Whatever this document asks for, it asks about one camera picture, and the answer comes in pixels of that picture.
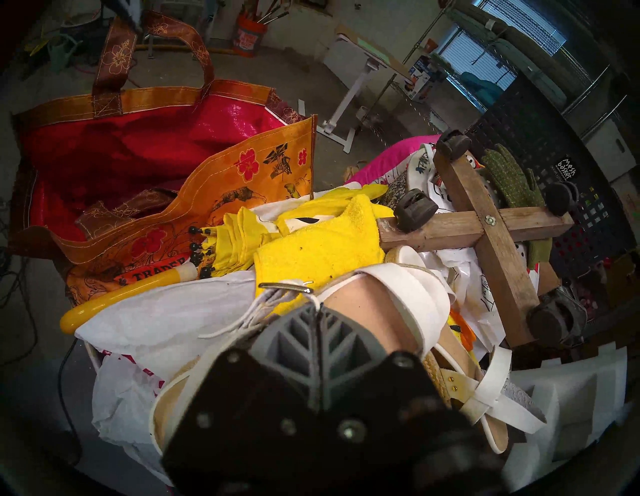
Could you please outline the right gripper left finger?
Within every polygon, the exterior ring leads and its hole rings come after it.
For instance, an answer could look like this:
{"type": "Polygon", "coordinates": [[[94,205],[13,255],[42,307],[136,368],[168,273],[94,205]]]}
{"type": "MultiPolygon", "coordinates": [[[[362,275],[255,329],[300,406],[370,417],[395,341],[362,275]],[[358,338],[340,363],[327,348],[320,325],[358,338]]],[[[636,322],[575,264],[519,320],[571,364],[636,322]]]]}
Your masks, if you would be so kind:
{"type": "Polygon", "coordinates": [[[321,401],[320,312],[313,303],[275,319],[255,339],[249,355],[279,374],[303,398],[321,401]]]}

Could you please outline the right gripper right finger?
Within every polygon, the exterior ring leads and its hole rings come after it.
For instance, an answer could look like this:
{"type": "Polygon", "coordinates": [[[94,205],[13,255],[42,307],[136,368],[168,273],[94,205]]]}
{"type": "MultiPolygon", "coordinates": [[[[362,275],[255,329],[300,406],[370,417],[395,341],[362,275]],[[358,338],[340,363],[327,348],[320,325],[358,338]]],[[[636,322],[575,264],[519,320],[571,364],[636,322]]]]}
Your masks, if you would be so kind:
{"type": "Polygon", "coordinates": [[[336,408],[389,353],[365,327],[327,306],[320,307],[321,408],[336,408]]]}

